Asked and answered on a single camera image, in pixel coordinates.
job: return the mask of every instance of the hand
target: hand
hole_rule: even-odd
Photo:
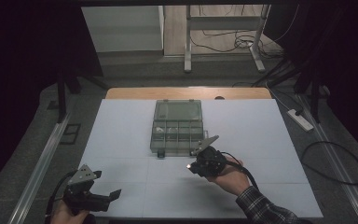
[[[226,157],[228,161],[237,163],[233,158]],[[225,169],[219,176],[206,177],[209,182],[214,182],[228,193],[239,196],[244,190],[248,189],[250,184],[248,176],[237,168],[226,165]]]
[[[54,215],[50,223],[51,224],[82,224],[83,220],[86,218],[89,212],[90,211],[82,210],[79,212],[79,214],[77,214],[77,216],[74,216],[71,212],[71,209],[69,209],[69,207],[66,206],[66,203],[64,201],[60,201],[57,209],[54,211]]]

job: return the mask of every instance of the power strip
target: power strip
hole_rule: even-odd
[[[309,132],[313,129],[313,126],[301,115],[296,115],[296,111],[294,109],[291,109],[287,111],[287,114],[290,118],[292,118],[304,131]]]

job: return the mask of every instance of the white wall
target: white wall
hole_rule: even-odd
[[[97,52],[162,49],[158,7],[82,7],[82,10]]]

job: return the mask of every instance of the white table surface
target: white table surface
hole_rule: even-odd
[[[186,166],[150,150],[155,100],[103,100],[80,166],[103,171],[91,192],[119,199],[98,217],[245,217],[230,195]],[[244,161],[260,191],[299,217],[322,217],[275,100],[202,100],[212,146]]]

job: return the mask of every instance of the plaid sleeve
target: plaid sleeve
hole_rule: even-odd
[[[293,212],[276,206],[253,186],[238,196],[236,203],[254,224],[300,223]]]

